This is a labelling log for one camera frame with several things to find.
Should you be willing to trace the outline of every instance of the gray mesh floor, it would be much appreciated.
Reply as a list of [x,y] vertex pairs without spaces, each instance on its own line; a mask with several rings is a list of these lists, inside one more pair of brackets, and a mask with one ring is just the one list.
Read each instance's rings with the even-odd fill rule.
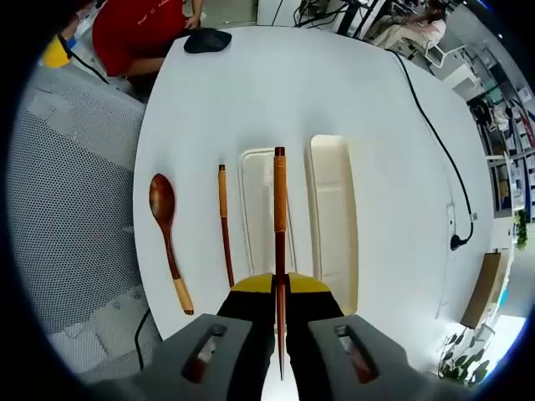
[[[8,156],[15,260],[48,339],[83,379],[139,369],[147,309],[135,254],[132,185],[145,107],[74,68],[38,67]],[[150,358],[152,319],[140,337]]]

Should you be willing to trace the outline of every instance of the computer mouse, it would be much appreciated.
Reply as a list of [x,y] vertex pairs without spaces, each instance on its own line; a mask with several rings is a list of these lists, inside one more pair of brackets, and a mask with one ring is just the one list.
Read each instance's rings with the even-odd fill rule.
[[221,52],[231,42],[232,35],[214,28],[196,29],[184,43],[187,53]]

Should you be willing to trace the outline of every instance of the wooden chopstick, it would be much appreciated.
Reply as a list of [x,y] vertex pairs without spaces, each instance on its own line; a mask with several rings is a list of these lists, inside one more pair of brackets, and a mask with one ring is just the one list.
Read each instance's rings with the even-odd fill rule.
[[221,216],[221,230],[223,234],[223,248],[225,250],[225,264],[227,265],[228,285],[234,287],[234,273],[232,272],[231,247],[228,239],[227,221],[227,173],[225,165],[219,165],[217,173],[219,182],[219,215]]
[[286,327],[285,246],[286,236],[286,155],[283,147],[275,148],[273,161],[275,220],[275,282],[277,288],[278,364],[284,380],[284,333]]

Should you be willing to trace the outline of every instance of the white tray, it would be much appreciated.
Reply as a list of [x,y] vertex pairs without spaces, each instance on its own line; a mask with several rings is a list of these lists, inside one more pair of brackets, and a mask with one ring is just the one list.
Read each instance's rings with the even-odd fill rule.
[[348,146],[316,135],[306,160],[314,276],[327,284],[346,314],[357,311],[359,243]]

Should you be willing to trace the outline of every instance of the white round table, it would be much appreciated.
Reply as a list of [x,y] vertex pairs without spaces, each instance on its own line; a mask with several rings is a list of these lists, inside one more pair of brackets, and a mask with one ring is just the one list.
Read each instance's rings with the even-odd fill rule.
[[[405,62],[426,113],[461,172],[477,213],[474,235],[450,252],[448,205],[460,237],[469,229],[461,187],[422,119],[395,57],[315,29],[229,29],[220,53],[187,54],[175,41],[156,80],[135,161],[135,245],[150,309],[165,339],[196,316],[217,313],[228,294],[217,195],[227,165],[228,225],[236,282],[248,277],[238,163],[251,148],[285,146],[297,270],[312,275],[304,150],[314,135],[349,142],[359,228],[357,313],[400,343],[422,368],[460,319],[492,227],[485,155],[464,101]],[[176,191],[173,246],[195,306],[181,309],[149,184]]]

